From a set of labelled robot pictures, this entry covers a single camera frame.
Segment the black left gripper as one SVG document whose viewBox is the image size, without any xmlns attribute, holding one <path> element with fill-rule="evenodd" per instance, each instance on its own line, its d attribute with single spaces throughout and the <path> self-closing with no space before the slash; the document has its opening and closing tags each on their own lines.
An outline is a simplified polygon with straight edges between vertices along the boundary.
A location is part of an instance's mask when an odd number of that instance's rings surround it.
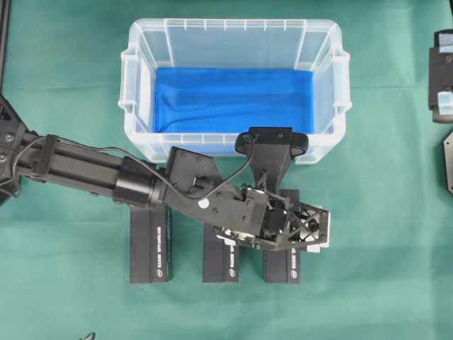
<svg viewBox="0 0 453 340">
<path fill-rule="evenodd" d="M 331 212 L 321 206 L 302 203 L 291 198 L 289 191 L 263 191 L 266 203 L 262 224 L 258 229 L 214 227 L 215 237 L 227 246 L 250 247 L 266 251 L 291 248 L 320 253 L 329 248 Z"/>
</svg>

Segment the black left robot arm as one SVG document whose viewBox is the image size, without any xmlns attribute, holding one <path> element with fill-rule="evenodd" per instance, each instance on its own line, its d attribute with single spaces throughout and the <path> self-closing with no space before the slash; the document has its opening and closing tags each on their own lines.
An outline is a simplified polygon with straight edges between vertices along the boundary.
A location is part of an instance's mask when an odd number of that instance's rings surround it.
<svg viewBox="0 0 453 340">
<path fill-rule="evenodd" d="M 165 167 L 116 147 L 89 147 L 29 130 L 1 101 L 1 199 L 21 194 L 20 179 L 55 183 L 135 208 L 165 205 L 211 225 L 225 244 L 266 251 L 318 252 L 329 245 L 331 214 L 279 191 L 309 139 L 289 127 L 252 127 L 235 150 L 254 184 L 235 186 L 214 158 L 172 147 Z"/>
</svg>

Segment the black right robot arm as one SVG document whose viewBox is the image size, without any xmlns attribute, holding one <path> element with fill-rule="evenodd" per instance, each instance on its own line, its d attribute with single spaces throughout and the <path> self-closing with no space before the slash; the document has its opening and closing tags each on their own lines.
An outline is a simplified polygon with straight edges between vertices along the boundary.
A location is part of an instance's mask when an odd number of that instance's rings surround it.
<svg viewBox="0 0 453 340">
<path fill-rule="evenodd" d="M 452 124 L 452 29 L 435 32 L 429 49 L 428 108 L 434 122 Z"/>
</svg>

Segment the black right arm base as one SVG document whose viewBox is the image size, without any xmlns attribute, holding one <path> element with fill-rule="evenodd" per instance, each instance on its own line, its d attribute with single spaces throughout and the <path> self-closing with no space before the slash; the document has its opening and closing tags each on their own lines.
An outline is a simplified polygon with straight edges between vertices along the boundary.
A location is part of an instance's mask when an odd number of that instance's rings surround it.
<svg viewBox="0 0 453 340">
<path fill-rule="evenodd" d="M 445 157 L 445 171 L 447 190 L 453 194 L 453 132 L 450 132 L 443 141 Z"/>
</svg>

